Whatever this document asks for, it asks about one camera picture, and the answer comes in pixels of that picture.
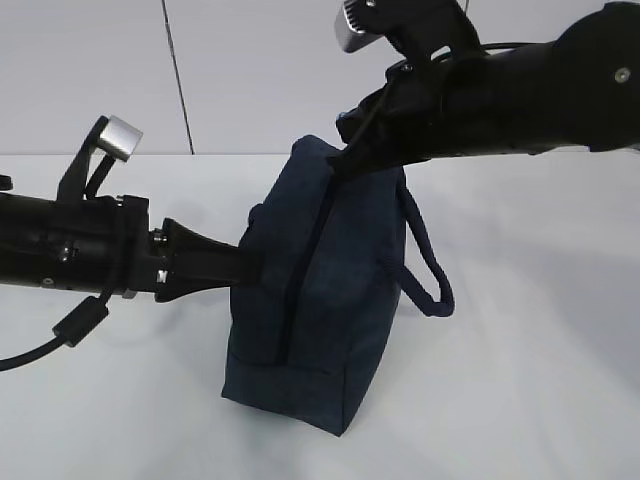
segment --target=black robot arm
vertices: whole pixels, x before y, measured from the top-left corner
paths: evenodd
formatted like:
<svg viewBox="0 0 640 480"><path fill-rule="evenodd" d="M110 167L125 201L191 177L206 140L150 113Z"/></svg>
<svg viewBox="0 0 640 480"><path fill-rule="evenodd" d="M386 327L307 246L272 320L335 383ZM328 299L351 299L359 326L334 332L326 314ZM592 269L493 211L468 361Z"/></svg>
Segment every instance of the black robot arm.
<svg viewBox="0 0 640 480"><path fill-rule="evenodd" d="M437 157L640 145L636 3L608 3L544 44L481 45L455 0L347 0L336 30L346 51L386 36L406 57L339 117L348 147L331 165L343 176Z"/></svg>
<svg viewBox="0 0 640 480"><path fill-rule="evenodd" d="M127 161L142 133L100 117L59 183L55 201L0 193L0 283L96 292L53 329L56 338L0 371L76 346L106 316L114 294L151 292L158 302L259 279L261 259L198 235L172 219L149 231L149 201L97 196L116 160ZM97 149L105 156L89 180ZM4 177L6 192L11 179Z"/></svg>

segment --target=black cable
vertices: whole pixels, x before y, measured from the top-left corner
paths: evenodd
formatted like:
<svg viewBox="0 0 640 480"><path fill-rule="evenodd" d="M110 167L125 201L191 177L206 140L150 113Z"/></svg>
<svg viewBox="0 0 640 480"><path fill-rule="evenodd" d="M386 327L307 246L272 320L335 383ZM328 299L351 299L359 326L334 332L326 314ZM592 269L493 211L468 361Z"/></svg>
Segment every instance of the black cable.
<svg viewBox="0 0 640 480"><path fill-rule="evenodd" d="M485 51L491 51L491 50L513 50L515 48L528 47L530 45L536 45L536 44L528 43L528 42L500 42L500 43L486 43L481 47ZM438 55L436 58L434 58L433 62L434 63L443 62L451 58L451 55L452 55L451 52L443 53L442 55Z"/></svg>
<svg viewBox="0 0 640 480"><path fill-rule="evenodd" d="M45 355L49 355L53 351L64 345L64 339L56 337L53 340L45 343L41 347L38 347L30 352L23 353L16 357L0 360L0 372L6 372L7 370L13 370L14 368L22 367L29 363L40 360Z"/></svg>

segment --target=fabric bag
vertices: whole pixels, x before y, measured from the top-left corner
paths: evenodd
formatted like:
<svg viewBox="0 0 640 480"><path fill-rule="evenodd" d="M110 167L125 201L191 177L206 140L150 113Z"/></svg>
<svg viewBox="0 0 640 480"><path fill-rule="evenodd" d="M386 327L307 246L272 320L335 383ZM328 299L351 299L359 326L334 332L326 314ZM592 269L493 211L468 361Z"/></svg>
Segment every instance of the fabric bag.
<svg viewBox="0 0 640 480"><path fill-rule="evenodd" d="M324 141L298 140L240 247L264 256L259 285L231 289L222 396L341 435L384 352L401 290L427 316L452 315L402 168L332 176ZM404 266L406 224L440 286L435 301Z"/></svg>

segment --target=bag handle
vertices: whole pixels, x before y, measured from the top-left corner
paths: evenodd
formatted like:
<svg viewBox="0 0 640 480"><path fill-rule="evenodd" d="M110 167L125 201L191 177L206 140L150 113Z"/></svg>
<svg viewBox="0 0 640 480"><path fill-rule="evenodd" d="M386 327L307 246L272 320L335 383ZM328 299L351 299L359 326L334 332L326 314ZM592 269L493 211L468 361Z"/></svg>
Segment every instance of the bag handle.
<svg viewBox="0 0 640 480"><path fill-rule="evenodd" d="M420 254L438 281L440 301L436 302L433 299L400 259L395 256L387 256L382 259L382 263L398 282L400 288L424 315L427 317L450 317L455 309L453 291L447 275L436 260L420 209L406 185L401 184L398 186L397 197L411 233L416 239Z"/></svg>

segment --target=zipper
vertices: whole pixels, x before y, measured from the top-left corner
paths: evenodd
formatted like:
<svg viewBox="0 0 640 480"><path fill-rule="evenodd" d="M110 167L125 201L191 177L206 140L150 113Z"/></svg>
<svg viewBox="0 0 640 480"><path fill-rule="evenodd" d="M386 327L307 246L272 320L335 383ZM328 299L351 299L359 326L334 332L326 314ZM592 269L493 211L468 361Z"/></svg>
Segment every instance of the zipper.
<svg viewBox="0 0 640 480"><path fill-rule="evenodd" d="M313 255L318 248L320 238L322 238L322 232L324 231L324 227L326 226L331 210L333 209L339 185L340 182L335 177L331 177L329 184L327 185L324 198L322 199L318 216L316 217L316 221L313 225L313 230L311 231L311 235L307 242L307 247L304 249L300 259L296 263L296 266L291 273L289 283L287 284L284 295L284 320L278 344L278 352L276 355L276 364L278 365L285 365L288 363L295 317L300 301L300 293L302 291L307 272L309 271L309 266L313 260Z"/></svg>

